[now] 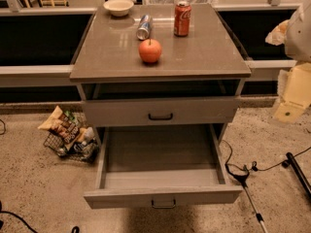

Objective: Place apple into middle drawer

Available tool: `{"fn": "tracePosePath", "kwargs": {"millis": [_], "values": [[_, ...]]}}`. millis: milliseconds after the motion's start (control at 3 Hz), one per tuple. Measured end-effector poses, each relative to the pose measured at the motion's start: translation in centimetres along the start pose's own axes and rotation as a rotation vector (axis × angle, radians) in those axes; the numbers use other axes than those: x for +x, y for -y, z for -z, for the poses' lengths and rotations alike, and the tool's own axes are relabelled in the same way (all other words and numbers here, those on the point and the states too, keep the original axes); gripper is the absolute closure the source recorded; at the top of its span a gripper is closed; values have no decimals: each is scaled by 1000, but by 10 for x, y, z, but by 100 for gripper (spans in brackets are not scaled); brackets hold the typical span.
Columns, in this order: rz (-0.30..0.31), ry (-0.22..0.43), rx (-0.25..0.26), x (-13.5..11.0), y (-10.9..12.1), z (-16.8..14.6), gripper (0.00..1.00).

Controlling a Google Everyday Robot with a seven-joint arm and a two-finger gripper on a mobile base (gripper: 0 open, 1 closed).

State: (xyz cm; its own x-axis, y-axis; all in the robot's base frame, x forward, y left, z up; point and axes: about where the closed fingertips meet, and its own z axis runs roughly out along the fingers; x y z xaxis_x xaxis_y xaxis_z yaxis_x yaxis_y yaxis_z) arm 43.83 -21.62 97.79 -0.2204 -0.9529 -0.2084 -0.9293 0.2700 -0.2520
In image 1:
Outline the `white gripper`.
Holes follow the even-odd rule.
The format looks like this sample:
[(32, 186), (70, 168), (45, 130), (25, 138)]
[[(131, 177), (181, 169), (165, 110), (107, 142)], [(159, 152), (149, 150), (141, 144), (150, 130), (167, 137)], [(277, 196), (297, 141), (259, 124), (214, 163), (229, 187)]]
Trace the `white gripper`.
[(311, 63), (298, 62), (290, 71), (278, 76), (278, 95), (282, 102), (274, 105), (273, 118), (295, 122), (311, 105)]

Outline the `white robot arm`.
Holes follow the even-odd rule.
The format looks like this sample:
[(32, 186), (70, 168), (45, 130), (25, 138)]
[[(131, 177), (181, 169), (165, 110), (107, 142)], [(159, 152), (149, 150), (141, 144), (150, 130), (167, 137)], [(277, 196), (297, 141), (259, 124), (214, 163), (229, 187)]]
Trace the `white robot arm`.
[(279, 122), (293, 123), (311, 105), (311, 0), (269, 32), (265, 42), (283, 44), (286, 56), (296, 61), (290, 71), (279, 73), (278, 99), (271, 115)]

